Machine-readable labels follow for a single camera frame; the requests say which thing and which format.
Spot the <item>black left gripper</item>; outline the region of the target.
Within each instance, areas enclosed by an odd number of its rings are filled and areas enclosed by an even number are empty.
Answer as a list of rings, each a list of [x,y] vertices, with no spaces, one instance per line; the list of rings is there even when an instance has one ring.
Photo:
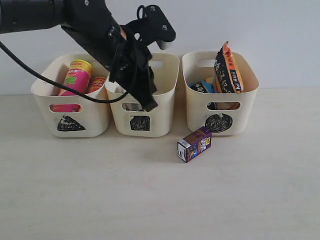
[[[155,75],[149,66],[152,54],[142,39],[127,25],[105,24],[99,28],[102,60],[110,79],[135,98],[146,112],[158,106]]]

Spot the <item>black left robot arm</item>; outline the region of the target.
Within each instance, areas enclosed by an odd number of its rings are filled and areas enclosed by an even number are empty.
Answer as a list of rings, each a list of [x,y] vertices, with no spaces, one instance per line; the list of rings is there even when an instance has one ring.
[[[149,65],[149,45],[165,41],[165,16],[156,5],[137,9],[137,18],[120,25],[103,0],[3,0],[2,34],[61,28],[149,112],[158,106]]]

